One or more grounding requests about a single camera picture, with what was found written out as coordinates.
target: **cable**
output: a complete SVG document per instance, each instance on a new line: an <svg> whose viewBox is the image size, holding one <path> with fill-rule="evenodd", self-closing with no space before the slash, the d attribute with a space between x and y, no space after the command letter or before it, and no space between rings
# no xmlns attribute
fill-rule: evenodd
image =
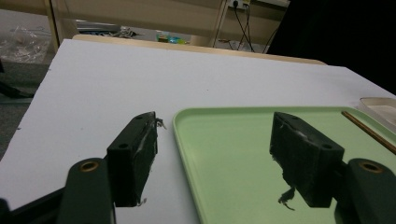
<svg viewBox="0 0 396 224"><path fill-rule="evenodd" d="M250 40L248 39L247 34L245 33L244 27L242 26L242 23L241 23L241 21L239 20L238 13L236 12L236 8L237 8L237 7L238 7L238 1L233 1L233 12L235 13L236 18L238 19L239 26L241 27L241 30L242 30L242 32L244 33L245 39L247 40L248 44L250 45L251 51L254 52L253 47L251 47Z"/></svg>
<svg viewBox="0 0 396 224"><path fill-rule="evenodd" d="M2 81L0 81L0 93L9 98L33 98L35 96L33 93L20 91Z"/></svg>
<svg viewBox="0 0 396 224"><path fill-rule="evenodd" d="M262 53L264 53L265 50L267 49L268 44L270 43L270 40L272 39L272 37L274 36L274 34L276 33L276 31L277 31L277 28L276 28L276 29L273 31L273 33L271 34L270 38L268 39L267 43L266 43L265 46L264 46L264 50L262 51Z"/></svg>
<svg viewBox="0 0 396 224"><path fill-rule="evenodd" d="M245 7L247 8L247 36L248 36L248 41L251 43L251 37L250 37L250 6L249 5L245 5Z"/></svg>
<svg viewBox="0 0 396 224"><path fill-rule="evenodd" d="M231 50L233 50L233 46L231 45L230 41L228 41L228 45L230 45Z"/></svg>
<svg viewBox="0 0 396 224"><path fill-rule="evenodd" d="M224 8L223 8L223 10L222 10L222 12L221 12L221 19L223 18L223 15L224 15L224 13L225 13L225 11L226 11L226 8L227 8L227 4L224 5ZM212 46L212 48L214 48L214 47L216 46L216 40L218 39L219 29L220 29L220 26L218 27L218 30L216 31L215 41L213 41L213 46Z"/></svg>
<svg viewBox="0 0 396 224"><path fill-rule="evenodd" d="M249 11L249 5L244 4L244 6L247 8L247 23L245 25L244 31L246 32L248 29L248 39L247 41L251 43L251 38L250 38L250 25L249 25L249 19L250 19L250 11ZM238 49L241 47L242 40L244 39L244 36L242 35L241 40L239 41Z"/></svg>

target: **white table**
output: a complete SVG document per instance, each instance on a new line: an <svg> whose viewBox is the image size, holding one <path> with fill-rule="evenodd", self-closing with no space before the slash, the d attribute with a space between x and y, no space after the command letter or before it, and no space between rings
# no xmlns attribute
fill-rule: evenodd
<svg viewBox="0 0 396 224"><path fill-rule="evenodd" d="M147 202L118 223L199 223L174 137L186 107L328 105L396 97L344 68L65 40L0 162L0 198L18 208L64 186L78 161L106 148L136 115L156 111L159 153Z"/></svg>

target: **wooden dowel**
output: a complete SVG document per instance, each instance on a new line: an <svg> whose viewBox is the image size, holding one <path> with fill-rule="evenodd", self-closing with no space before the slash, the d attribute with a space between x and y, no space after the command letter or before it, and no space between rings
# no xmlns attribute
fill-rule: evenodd
<svg viewBox="0 0 396 224"><path fill-rule="evenodd" d="M372 136L375 139L375 141L377 141L379 144L381 144L382 146L384 146L385 148L387 148L389 151L391 151L393 154L396 155L396 146L394 146L392 143L387 141L385 138L381 137L381 135L373 131L371 128L367 127L360 120L358 120L348 112L342 111L341 114L344 115L350 121L352 121L354 124L356 124L359 128L364 130L366 133L368 133L370 136Z"/></svg>

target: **light green tray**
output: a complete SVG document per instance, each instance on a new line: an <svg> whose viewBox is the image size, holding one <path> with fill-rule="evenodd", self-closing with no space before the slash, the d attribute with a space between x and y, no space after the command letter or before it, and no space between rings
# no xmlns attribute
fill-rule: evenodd
<svg viewBox="0 0 396 224"><path fill-rule="evenodd" d="M188 108L175 115L180 155L202 223L335 223L330 208L310 208L299 193L277 202L290 187L269 153L273 115L285 112L310 123L346 150L344 161L365 158L396 173L396 156L341 115L347 111L396 145L396 135L348 107Z"/></svg>

